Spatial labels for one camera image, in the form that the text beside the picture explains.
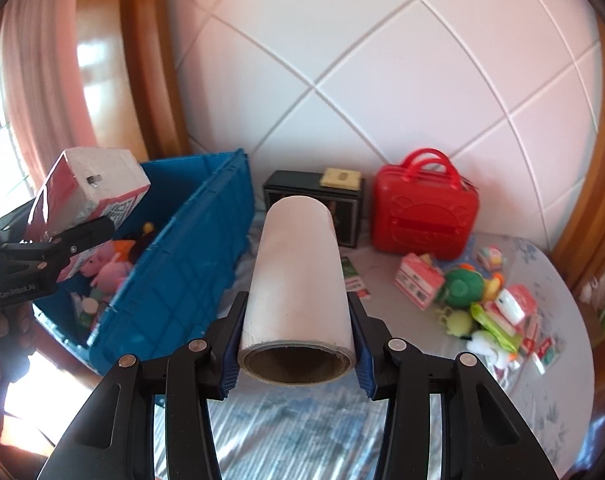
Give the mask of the person's left hand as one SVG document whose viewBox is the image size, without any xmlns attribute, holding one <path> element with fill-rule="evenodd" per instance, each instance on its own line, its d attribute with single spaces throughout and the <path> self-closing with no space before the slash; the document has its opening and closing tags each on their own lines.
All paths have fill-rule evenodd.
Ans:
<svg viewBox="0 0 605 480">
<path fill-rule="evenodd" d="M 0 385 L 17 382 L 28 372 L 34 336 L 31 302 L 0 310 Z"/>
</svg>

